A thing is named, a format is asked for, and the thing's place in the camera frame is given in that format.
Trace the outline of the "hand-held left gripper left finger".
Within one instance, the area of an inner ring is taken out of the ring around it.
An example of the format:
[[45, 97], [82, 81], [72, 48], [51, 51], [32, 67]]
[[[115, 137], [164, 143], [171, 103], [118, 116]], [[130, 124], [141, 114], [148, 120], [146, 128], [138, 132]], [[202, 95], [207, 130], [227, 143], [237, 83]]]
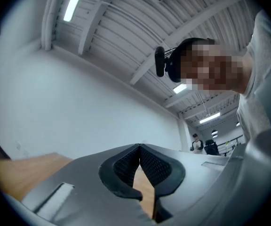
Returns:
[[151, 226], [133, 187], [140, 149], [126, 145], [77, 158], [40, 182], [22, 204], [55, 226]]

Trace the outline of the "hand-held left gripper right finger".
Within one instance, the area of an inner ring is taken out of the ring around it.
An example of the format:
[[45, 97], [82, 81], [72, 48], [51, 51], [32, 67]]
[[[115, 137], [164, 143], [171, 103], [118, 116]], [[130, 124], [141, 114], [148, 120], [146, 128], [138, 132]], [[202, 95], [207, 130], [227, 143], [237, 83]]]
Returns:
[[215, 182], [228, 159], [139, 145], [139, 164], [154, 188], [152, 218], [160, 223], [191, 207]]

